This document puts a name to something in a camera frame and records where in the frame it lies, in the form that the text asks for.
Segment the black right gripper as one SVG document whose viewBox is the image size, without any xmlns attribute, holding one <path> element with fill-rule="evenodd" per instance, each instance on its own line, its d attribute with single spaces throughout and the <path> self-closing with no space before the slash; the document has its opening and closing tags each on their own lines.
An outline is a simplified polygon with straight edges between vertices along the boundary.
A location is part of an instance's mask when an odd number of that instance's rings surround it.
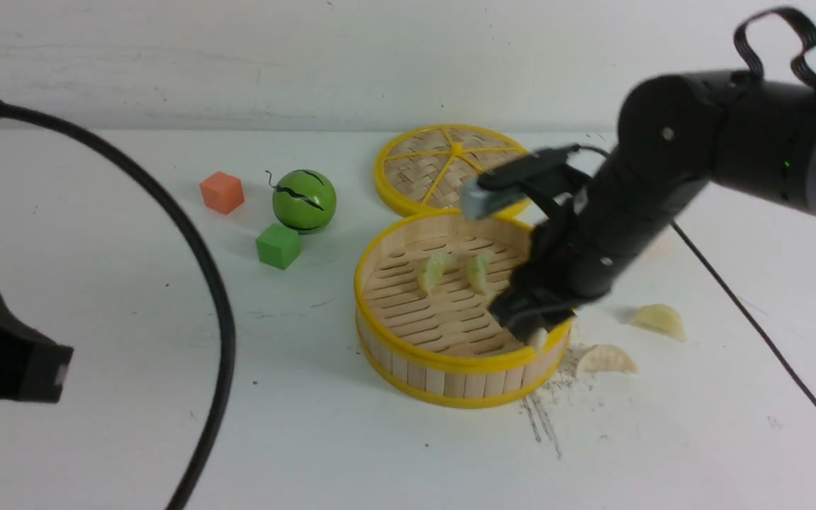
<svg viewBox="0 0 816 510">
<path fill-rule="evenodd" d="M 526 261 L 489 313 L 528 346 L 574 311 L 610 293 L 616 279 L 707 185 L 706 178 L 638 171 L 618 152 L 603 161 L 571 203 L 538 224 Z"/>
</svg>

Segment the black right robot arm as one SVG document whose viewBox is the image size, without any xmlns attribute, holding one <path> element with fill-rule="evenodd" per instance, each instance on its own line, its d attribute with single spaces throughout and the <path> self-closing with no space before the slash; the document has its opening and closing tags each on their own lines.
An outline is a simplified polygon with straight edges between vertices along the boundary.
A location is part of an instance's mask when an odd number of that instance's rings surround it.
<svg viewBox="0 0 816 510">
<path fill-rule="evenodd" d="M 748 41 L 750 22 L 778 16 L 798 36 L 796 83 L 770 81 Z M 745 68 L 665 74 L 638 84 L 616 145 L 592 176 L 569 158 L 580 144 L 538 149 L 477 178 L 480 215 L 517 197 L 546 214 L 528 258 L 489 313 L 530 342 L 608 295 L 621 274 L 709 183 L 816 217 L 816 26 L 800 10 L 758 12 L 734 32 Z"/>
</svg>

